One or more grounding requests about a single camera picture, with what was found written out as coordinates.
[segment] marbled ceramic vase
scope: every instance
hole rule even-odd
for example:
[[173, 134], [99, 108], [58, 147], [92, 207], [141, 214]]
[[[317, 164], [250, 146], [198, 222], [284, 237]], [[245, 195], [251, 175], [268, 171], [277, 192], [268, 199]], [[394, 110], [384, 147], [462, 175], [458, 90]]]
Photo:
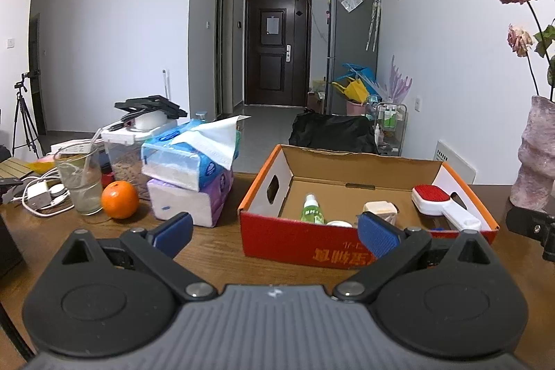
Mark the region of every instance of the marbled ceramic vase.
[[549, 99], [532, 97], [518, 159], [522, 166], [511, 190], [511, 202], [517, 207], [541, 211], [555, 180], [555, 103]]

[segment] pink bucket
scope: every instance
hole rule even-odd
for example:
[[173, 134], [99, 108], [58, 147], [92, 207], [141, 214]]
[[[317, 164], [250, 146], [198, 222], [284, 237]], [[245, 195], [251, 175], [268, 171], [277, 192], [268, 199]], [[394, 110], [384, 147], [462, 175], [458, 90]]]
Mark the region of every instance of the pink bucket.
[[356, 104], [351, 101], [347, 102], [347, 116], [360, 116], [366, 114], [366, 104]]

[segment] white vent cover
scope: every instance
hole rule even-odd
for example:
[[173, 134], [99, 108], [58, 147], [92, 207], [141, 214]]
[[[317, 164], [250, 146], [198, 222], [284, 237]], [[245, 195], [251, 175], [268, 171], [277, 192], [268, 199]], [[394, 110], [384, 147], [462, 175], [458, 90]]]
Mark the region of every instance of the white vent cover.
[[474, 183], [476, 179], [476, 170], [466, 163], [453, 149], [449, 148], [441, 140], [437, 142], [434, 160], [447, 162], [453, 168], [462, 180], [467, 184]]

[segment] power adapter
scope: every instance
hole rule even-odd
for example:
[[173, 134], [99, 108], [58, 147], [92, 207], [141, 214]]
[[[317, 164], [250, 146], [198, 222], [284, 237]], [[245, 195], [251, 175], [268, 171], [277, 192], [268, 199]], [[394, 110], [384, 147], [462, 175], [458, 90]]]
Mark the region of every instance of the power adapter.
[[36, 182], [27, 187], [26, 204], [31, 208], [38, 210], [48, 206], [52, 202], [52, 195], [48, 190], [46, 181]]

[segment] brown wooden tabletop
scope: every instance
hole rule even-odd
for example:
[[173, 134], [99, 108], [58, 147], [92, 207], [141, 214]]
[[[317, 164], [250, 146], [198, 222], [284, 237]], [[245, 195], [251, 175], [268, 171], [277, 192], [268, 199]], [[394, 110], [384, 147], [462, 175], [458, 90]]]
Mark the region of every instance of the brown wooden tabletop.
[[[218, 226], [214, 229], [196, 227], [192, 242], [176, 257], [177, 262], [208, 280], [218, 290], [226, 283], [239, 283], [323, 284], [329, 291], [352, 274], [348, 270], [279, 264], [245, 257], [241, 248], [237, 206], [253, 180], [253, 174], [236, 174]], [[474, 186], [473, 189], [501, 225], [493, 248], [528, 301], [528, 325], [516, 354], [535, 369], [553, 370], [555, 311], [552, 305], [555, 300], [555, 266], [543, 261], [539, 243], [510, 233], [502, 224], [508, 208], [508, 186]], [[548, 209], [550, 212], [555, 211], [555, 202]], [[95, 225], [85, 222], [74, 211], [47, 220], [33, 217], [21, 207], [0, 207], [0, 212], [25, 261], [0, 279], [0, 301], [27, 341], [29, 337], [21, 320], [23, 301], [73, 230], [86, 227], [98, 238], [109, 238], [118, 237], [131, 225], [151, 229], [157, 224], [146, 205], [125, 223], [110, 220]], [[0, 332], [0, 369], [15, 370], [21, 365], [23, 360], [6, 335]]]

